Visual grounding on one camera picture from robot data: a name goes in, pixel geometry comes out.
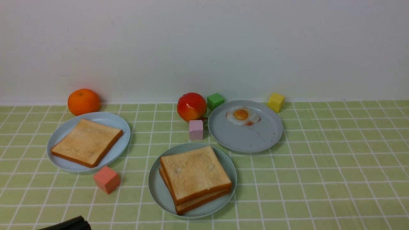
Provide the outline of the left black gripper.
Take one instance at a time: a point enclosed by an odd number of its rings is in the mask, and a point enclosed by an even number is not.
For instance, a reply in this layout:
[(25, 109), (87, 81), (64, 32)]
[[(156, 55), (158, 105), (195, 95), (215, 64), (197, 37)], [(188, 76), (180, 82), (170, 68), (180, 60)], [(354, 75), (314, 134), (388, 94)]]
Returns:
[(41, 228), (40, 230), (91, 230), (91, 226), (82, 216)]

